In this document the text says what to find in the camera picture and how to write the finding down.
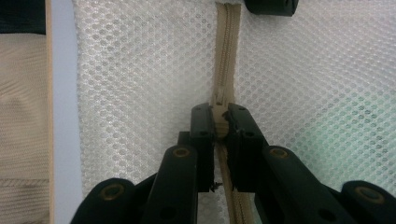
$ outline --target zipper slider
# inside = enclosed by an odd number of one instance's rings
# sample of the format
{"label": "zipper slider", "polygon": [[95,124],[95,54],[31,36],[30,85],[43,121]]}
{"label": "zipper slider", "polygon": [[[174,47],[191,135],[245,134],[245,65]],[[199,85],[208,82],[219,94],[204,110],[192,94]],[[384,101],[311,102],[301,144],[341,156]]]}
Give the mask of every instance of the zipper slider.
{"label": "zipper slider", "polygon": [[219,86],[216,94],[216,105],[225,105],[224,103],[224,87]]}

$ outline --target black plastic part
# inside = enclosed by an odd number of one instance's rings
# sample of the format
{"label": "black plastic part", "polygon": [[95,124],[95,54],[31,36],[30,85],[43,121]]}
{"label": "black plastic part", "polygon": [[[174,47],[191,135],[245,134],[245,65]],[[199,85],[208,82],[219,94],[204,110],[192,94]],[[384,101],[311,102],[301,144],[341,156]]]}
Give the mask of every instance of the black plastic part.
{"label": "black plastic part", "polygon": [[349,181],[341,190],[344,207],[359,223],[396,223],[396,199],[365,181]]}
{"label": "black plastic part", "polygon": [[0,0],[0,34],[46,33],[45,0]]}
{"label": "black plastic part", "polygon": [[[187,133],[180,133],[179,143],[186,142]],[[195,106],[191,110],[189,145],[198,153],[198,191],[208,192],[214,186],[214,140],[215,126],[209,104]]]}
{"label": "black plastic part", "polygon": [[226,119],[229,121],[227,164],[233,187],[239,192],[255,192],[262,147],[268,143],[249,111],[241,105],[229,104]]}
{"label": "black plastic part", "polygon": [[151,192],[151,188],[154,185],[157,174],[151,175],[149,178],[143,180],[134,189],[134,197],[132,200],[137,209],[137,216],[135,217],[136,223],[138,223],[146,210],[146,204]]}
{"label": "black plastic part", "polygon": [[166,150],[140,223],[195,223],[197,153],[192,147]]}
{"label": "black plastic part", "polygon": [[178,145],[189,145],[190,144],[190,132],[179,132],[177,144]]}
{"label": "black plastic part", "polygon": [[[109,186],[121,186],[121,191],[115,199],[103,197],[103,190]],[[138,204],[132,198],[135,196],[135,186],[125,179],[111,178],[94,187],[79,206],[72,224],[86,223],[138,223]]]}
{"label": "black plastic part", "polygon": [[298,0],[245,0],[247,9],[258,15],[292,16]]}
{"label": "black plastic part", "polygon": [[356,223],[290,150],[265,147],[260,170],[256,200],[270,223]]}

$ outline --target zipper teeth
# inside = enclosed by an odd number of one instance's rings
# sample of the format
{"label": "zipper teeth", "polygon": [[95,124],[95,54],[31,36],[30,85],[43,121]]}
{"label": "zipper teeth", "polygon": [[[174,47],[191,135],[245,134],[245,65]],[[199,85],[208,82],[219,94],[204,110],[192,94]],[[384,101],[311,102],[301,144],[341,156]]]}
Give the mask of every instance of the zipper teeth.
{"label": "zipper teeth", "polygon": [[241,212],[240,215],[241,215],[242,224],[246,224],[247,221],[246,221],[245,213],[244,213],[245,208],[244,208],[244,205],[242,205],[241,197],[238,193],[235,193],[235,195],[236,195],[236,200],[234,201],[234,203],[237,206],[237,208],[239,208],[239,211]]}
{"label": "zipper teeth", "polygon": [[218,92],[216,104],[223,105],[224,103],[224,87],[227,82],[227,75],[230,66],[230,48],[233,43],[233,20],[234,14],[231,4],[224,5],[226,11],[226,20],[225,20],[225,35],[224,42],[221,51],[221,60],[219,66],[219,80],[218,80]]}

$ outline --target brass screw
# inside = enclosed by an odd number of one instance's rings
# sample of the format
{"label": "brass screw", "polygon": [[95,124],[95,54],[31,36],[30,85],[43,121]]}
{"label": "brass screw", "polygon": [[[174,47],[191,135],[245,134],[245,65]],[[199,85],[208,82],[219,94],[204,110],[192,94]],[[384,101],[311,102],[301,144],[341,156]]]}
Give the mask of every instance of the brass screw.
{"label": "brass screw", "polygon": [[384,203],[385,199],[381,193],[374,189],[369,189],[367,187],[356,187],[355,192],[358,193],[366,201],[371,203]]}
{"label": "brass screw", "polygon": [[105,201],[112,201],[120,197],[124,192],[124,186],[122,184],[111,184],[107,185],[100,191],[99,196]]}
{"label": "brass screw", "polygon": [[270,154],[274,157],[278,157],[280,159],[285,159],[289,156],[289,153],[280,148],[273,148],[270,150]]}
{"label": "brass screw", "polygon": [[173,150],[173,154],[176,157],[182,158],[182,157],[187,157],[190,155],[190,151],[184,147],[176,148]]}

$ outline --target zipper tape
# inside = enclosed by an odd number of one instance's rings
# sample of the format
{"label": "zipper tape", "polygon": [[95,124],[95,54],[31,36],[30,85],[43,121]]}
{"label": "zipper tape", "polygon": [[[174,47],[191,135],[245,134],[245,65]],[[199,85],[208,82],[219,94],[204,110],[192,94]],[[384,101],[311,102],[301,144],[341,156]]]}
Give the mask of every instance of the zipper tape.
{"label": "zipper tape", "polygon": [[218,137],[217,152],[231,224],[253,223],[250,199],[247,193],[233,190],[227,166],[227,150],[222,139],[228,133],[228,121],[223,114],[228,103],[234,103],[233,74],[235,72],[241,5],[217,3],[218,26],[215,54],[215,85],[212,112]]}

